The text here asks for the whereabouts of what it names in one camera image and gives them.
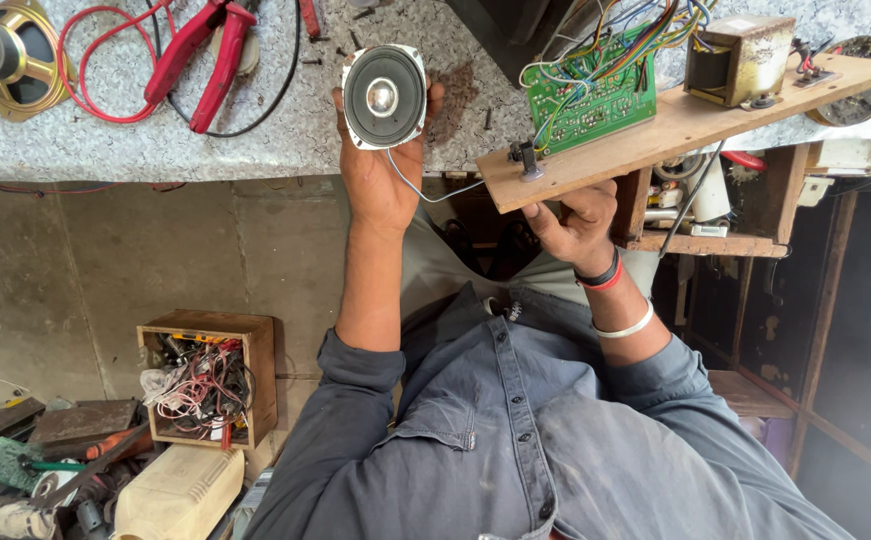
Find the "green circuit board scrap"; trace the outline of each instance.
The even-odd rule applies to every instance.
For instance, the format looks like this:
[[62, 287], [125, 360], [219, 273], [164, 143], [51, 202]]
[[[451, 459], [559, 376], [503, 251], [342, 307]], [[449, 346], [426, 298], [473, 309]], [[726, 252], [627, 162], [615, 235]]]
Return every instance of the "green circuit board scrap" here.
[[[626, 31], [622, 38], [634, 39], [641, 28]], [[599, 64], [604, 66], [626, 52], [626, 47], [618, 37], [605, 37], [600, 43], [603, 47]], [[597, 53], [581, 57], [590, 66], [597, 62]], [[595, 79], [589, 95], [572, 104], [565, 104], [554, 118], [549, 131], [542, 133], [537, 148], [544, 156], [568, 150], [589, 141], [628, 128], [651, 119], [656, 115], [656, 76], [653, 67], [654, 54], [634, 63], [620, 73]], [[554, 78], [585, 78], [586, 73], [577, 69], [574, 61], [565, 60], [560, 67], [545, 66], [546, 73]], [[558, 82], [542, 76], [539, 66], [525, 70], [526, 93], [532, 113], [532, 122], [538, 133], [564, 99], [572, 99], [577, 84]]]

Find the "wrist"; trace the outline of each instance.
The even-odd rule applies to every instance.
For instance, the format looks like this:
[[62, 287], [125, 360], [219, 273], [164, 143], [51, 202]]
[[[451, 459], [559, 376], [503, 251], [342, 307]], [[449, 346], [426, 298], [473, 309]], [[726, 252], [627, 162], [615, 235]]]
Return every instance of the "wrist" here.
[[349, 227], [349, 240], [376, 240], [381, 242], [398, 242], [402, 244], [405, 228], [386, 227], [353, 217]]
[[609, 271], [616, 257], [616, 248], [611, 240], [606, 238], [600, 242], [586, 260], [574, 262], [575, 273], [584, 278], [596, 278]]

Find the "pliers handle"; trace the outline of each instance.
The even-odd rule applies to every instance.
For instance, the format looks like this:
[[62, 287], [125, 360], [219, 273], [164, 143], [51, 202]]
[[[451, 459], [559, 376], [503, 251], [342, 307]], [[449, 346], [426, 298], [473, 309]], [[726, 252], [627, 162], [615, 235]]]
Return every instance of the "pliers handle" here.
[[147, 103], [157, 105], [166, 99], [182, 69], [189, 63], [189, 58], [202, 42], [212, 36], [216, 27], [223, 22], [223, 17], [225, 28], [222, 30], [222, 43], [218, 48], [215, 68], [189, 122], [189, 129], [198, 134], [208, 131], [232, 87], [243, 55], [246, 30], [257, 23], [255, 15], [229, 0], [208, 0], [165, 47], [165, 53], [156, 63], [152, 78], [145, 87]]

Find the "small speaker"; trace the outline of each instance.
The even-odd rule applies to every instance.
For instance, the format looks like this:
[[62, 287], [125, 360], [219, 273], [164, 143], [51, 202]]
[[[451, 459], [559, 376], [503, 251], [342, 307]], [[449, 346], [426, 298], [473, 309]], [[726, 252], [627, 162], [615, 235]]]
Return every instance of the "small speaker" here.
[[380, 45], [346, 56], [342, 104], [349, 137], [363, 150], [385, 150], [422, 134], [426, 72], [405, 45]]
[[60, 64], [69, 77], [69, 58], [57, 61], [58, 36], [35, 0], [0, 4], [0, 115], [21, 122], [69, 97]]

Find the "denim shirt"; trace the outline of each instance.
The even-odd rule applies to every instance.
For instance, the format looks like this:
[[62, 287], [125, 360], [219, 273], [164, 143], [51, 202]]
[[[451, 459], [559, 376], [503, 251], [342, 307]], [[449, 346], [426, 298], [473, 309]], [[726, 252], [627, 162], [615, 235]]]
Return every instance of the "denim shirt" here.
[[394, 352], [329, 329], [322, 381], [244, 537], [850, 538], [681, 340], [610, 367], [588, 306], [511, 296], [493, 316], [466, 285], [405, 325]]

